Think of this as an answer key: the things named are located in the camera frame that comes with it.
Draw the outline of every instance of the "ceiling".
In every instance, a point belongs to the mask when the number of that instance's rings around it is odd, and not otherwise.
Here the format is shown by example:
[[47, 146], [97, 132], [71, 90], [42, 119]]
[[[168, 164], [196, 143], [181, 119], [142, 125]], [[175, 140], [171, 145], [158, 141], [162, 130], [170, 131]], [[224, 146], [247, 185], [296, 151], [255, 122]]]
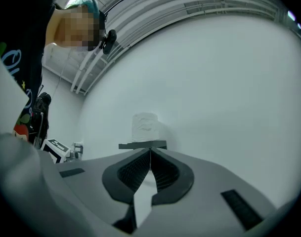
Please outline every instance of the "ceiling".
[[[45, 48], [43, 66], [69, 81], [71, 91], [86, 95], [112, 64], [129, 48], [165, 26], [193, 17], [251, 14], [288, 24], [287, 9], [279, 0], [98, 0], [108, 12], [106, 31], [115, 29], [117, 41], [109, 55], [100, 49], [76, 52], [50, 44]], [[64, 7], [68, 0], [56, 0]]]

